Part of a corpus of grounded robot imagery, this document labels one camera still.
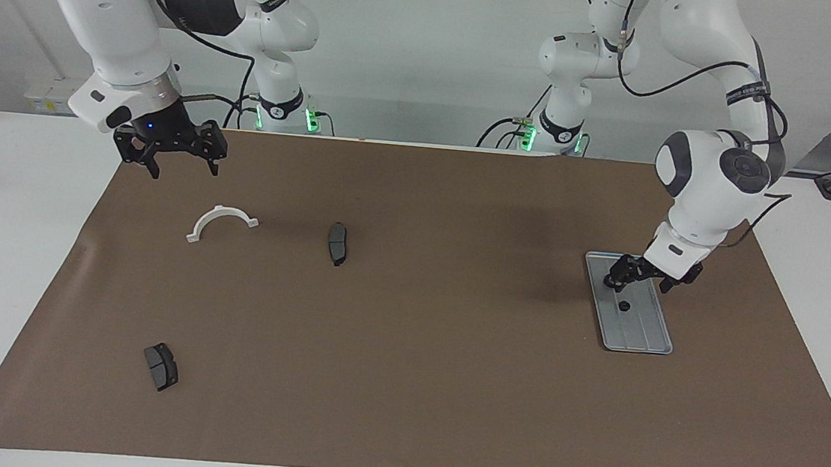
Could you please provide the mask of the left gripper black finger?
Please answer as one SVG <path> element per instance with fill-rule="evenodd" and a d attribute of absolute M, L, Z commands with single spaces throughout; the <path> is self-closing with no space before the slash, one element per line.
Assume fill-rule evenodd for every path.
<path fill-rule="evenodd" d="M 681 278 L 663 277 L 659 282 L 659 290 L 662 294 L 666 294 L 679 285 L 691 285 L 701 275 L 701 272 L 704 272 L 704 266 L 696 262 Z"/>
<path fill-rule="evenodd" d="M 620 256 L 609 268 L 608 281 L 611 284 L 629 285 L 641 280 L 643 261 L 643 257 Z"/>

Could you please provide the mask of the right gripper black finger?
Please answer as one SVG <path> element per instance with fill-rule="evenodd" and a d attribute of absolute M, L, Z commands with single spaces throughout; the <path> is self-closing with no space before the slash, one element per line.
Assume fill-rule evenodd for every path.
<path fill-rule="evenodd" d="M 209 120 L 196 126 L 193 155 L 201 157 L 208 163 L 213 176 L 220 172 L 220 161 L 228 156 L 228 143 L 217 121 Z"/>
<path fill-rule="evenodd" d="M 122 162 L 142 166 L 154 180 L 159 179 L 161 170 L 155 156 L 164 149 L 151 129 L 121 125 L 115 129 L 113 139 Z"/>

